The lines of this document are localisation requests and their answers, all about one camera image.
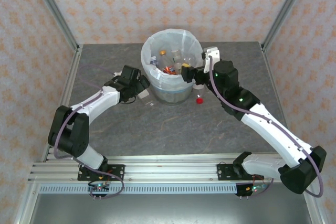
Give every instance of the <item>bottle cap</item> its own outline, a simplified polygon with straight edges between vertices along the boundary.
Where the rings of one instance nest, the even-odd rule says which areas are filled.
[[[183,67],[186,67],[186,68],[191,67],[191,66],[190,66],[189,64],[187,64],[187,63],[183,63],[182,66],[183,66]]]
[[[197,98],[196,99],[196,103],[197,104],[202,104],[203,103],[203,99],[202,98]]]

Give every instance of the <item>metal corner post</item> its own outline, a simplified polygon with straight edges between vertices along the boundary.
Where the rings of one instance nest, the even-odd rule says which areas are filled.
[[[62,32],[64,33],[64,36],[69,43],[69,45],[76,50],[78,48],[78,44],[76,42],[76,39],[74,35],[72,34],[67,22],[65,21],[62,13],[60,12],[59,8],[57,7],[57,4],[55,0],[44,0],[46,5],[48,6],[49,10],[53,14],[57,24],[61,28]]]
[[[267,49],[271,45],[273,39],[275,38],[277,32],[280,30],[282,23],[285,21],[294,3],[295,3],[295,0],[286,0],[284,2],[277,18],[275,19],[271,29],[269,30],[265,38],[265,41],[262,43],[263,51],[267,51]]]

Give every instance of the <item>trash bin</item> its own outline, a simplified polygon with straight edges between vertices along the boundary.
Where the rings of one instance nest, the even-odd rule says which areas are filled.
[[[185,63],[200,67],[203,64],[202,47],[191,32],[182,29],[160,31],[147,39],[141,49],[141,63],[159,101],[165,104],[184,102],[192,91],[192,83],[186,83],[181,75],[170,75],[151,65],[151,57],[159,58],[159,52],[165,50],[168,57],[179,49]]]

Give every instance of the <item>plastic bottle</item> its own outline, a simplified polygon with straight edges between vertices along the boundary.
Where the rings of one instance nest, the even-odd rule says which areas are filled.
[[[202,104],[203,103],[203,95],[205,92],[205,88],[203,84],[200,85],[193,85],[193,92],[196,93],[196,103],[197,104]]]
[[[174,68],[174,62],[166,55],[166,50],[160,51],[160,63],[159,68],[168,74],[176,74]]]
[[[150,64],[151,65],[154,65],[154,66],[156,66],[156,67],[158,67],[158,61],[157,61],[157,58],[156,58],[156,56],[152,56],[151,57],[151,62],[150,62]]]
[[[156,99],[154,96],[148,92],[147,89],[142,91],[140,94],[137,95],[141,103],[146,107],[146,108],[151,108],[156,104]]]
[[[181,74],[181,67],[182,67],[182,55],[179,49],[172,50],[173,60],[174,60],[174,69],[176,74]]]

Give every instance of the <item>patterned wallpaper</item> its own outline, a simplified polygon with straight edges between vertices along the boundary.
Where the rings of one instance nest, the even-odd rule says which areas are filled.
[[[199,41],[263,41],[285,0],[56,0],[80,44],[145,42],[167,28]]]
[[[12,224],[73,52],[43,0],[0,0],[0,13],[0,223]]]
[[[297,0],[267,56],[287,123],[327,150],[324,206],[336,220],[336,0]]]

